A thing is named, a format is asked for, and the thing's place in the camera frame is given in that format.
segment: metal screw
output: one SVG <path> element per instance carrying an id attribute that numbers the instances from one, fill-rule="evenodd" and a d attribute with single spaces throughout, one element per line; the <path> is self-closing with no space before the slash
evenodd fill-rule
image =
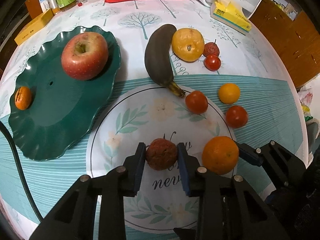
<path id="1" fill-rule="evenodd" d="M 235 176 L 233 177 L 233 179 L 234 179 L 235 181 L 237 181 L 237 182 L 243 181 L 243 178 L 242 178 L 242 176 L 240 176 L 240 175 L 235 175 Z"/>
<path id="2" fill-rule="evenodd" d="M 206 169 L 205 167 L 200 166 L 200 167 L 198 167 L 197 171 L 198 171 L 199 173 L 206 173 L 206 172 L 207 172 L 207 169 Z"/>
<path id="3" fill-rule="evenodd" d="M 125 167 L 124 166 L 119 166 L 116 168 L 116 171 L 121 173 L 121 172 L 125 172 Z"/>
<path id="4" fill-rule="evenodd" d="M 85 174 L 85 175 L 82 175 L 82 176 L 80 177 L 80 181 L 81 181 L 81 182 L 85 182 L 85 181 L 87 181 L 89 178 L 90 178 L 90 176 L 87 175 L 87 174 Z"/>

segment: apple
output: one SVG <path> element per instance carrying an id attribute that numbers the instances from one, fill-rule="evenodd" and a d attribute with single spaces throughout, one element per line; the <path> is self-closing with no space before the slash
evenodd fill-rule
<path id="1" fill-rule="evenodd" d="M 102 71 L 108 56 L 105 38 L 99 33 L 84 32 L 74 36 L 64 47 L 61 65 L 68 76 L 89 80 Z"/>

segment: black cable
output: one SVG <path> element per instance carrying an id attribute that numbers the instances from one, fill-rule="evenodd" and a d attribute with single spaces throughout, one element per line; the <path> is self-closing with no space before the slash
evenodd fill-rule
<path id="1" fill-rule="evenodd" d="M 0 131 L 3 133 L 3 135 L 5 136 L 5 138 L 7 139 L 8 143 L 10 145 L 10 148 L 11 148 L 11 151 L 12 151 L 12 154 L 13 154 L 14 161 L 15 161 L 16 166 L 17 166 L 18 174 L 19 174 L 19 177 L 20 177 L 24 192 L 27 195 L 27 198 L 28 198 L 28 200 L 30 202 L 30 205 L 31 205 L 33 211 L 35 212 L 37 218 L 41 222 L 43 220 L 43 217 L 42 217 L 41 213 L 39 212 L 39 209 L 36 206 L 36 203 L 33 200 L 33 197 L 32 197 L 31 192 L 29 190 L 26 178 L 25 178 L 24 173 L 23 173 L 23 169 L 22 169 L 22 166 L 21 166 L 21 162 L 20 162 L 20 159 L 19 159 L 19 154 L 18 154 L 16 145 L 14 144 L 13 138 L 11 137 L 11 134 L 9 133 L 8 129 L 5 127 L 5 125 L 1 121 L 0 121 Z"/>

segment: scalloped plate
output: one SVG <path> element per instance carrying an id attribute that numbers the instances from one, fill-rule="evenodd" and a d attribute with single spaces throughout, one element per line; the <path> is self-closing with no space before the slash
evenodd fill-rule
<path id="1" fill-rule="evenodd" d="M 68 41 L 83 32 L 100 33 L 109 50 L 103 71 L 88 81 L 70 78 L 60 62 Z M 10 98 L 9 124 L 15 144 L 23 155 L 36 161 L 55 159 L 79 141 L 107 103 L 120 62 L 120 47 L 115 37 L 98 26 L 78 26 L 44 43 L 39 52 L 28 59 Z M 21 86 L 29 87 L 33 95 L 31 106 L 24 111 L 17 109 L 14 103 L 14 95 Z"/>

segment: cherry tomato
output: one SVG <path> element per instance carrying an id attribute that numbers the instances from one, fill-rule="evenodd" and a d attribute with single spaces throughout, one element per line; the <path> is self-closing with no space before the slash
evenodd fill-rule
<path id="1" fill-rule="evenodd" d="M 240 128 L 248 122 L 248 113 L 242 106 L 232 106 L 226 112 L 226 123 L 232 128 Z"/>
<path id="2" fill-rule="evenodd" d="M 210 54 L 205 58 L 204 66 L 211 71 L 217 71 L 221 67 L 221 60 L 216 55 Z"/>
<path id="3" fill-rule="evenodd" d="M 200 91 L 193 91 L 186 96 L 186 106 L 194 114 L 203 114 L 208 109 L 208 100 Z"/>

